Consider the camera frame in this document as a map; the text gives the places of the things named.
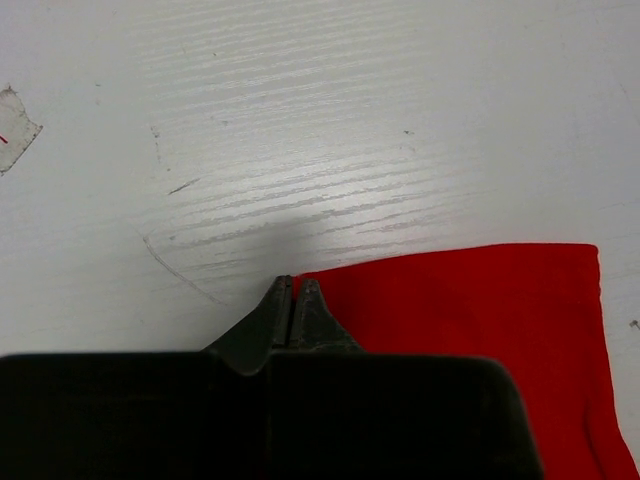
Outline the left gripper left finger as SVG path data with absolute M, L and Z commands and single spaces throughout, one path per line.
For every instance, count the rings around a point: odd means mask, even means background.
M 293 278 L 278 276 L 258 305 L 203 351 L 238 374 L 254 375 L 273 350 L 287 347 L 292 313 Z

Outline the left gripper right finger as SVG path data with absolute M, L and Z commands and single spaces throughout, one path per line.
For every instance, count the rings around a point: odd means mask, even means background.
M 288 348 L 309 353 L 353 354 L 363 348 L 331 314 L 317 280 L 302 282 L 295 302 Z

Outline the red t shirt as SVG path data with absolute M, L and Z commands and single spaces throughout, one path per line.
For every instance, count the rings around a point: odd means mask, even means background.
M 547 478 L 638 477 L 616 416 L 595 246 L 489 245 L 312 277 L 368 352 L 500 362 L 523 397 Z

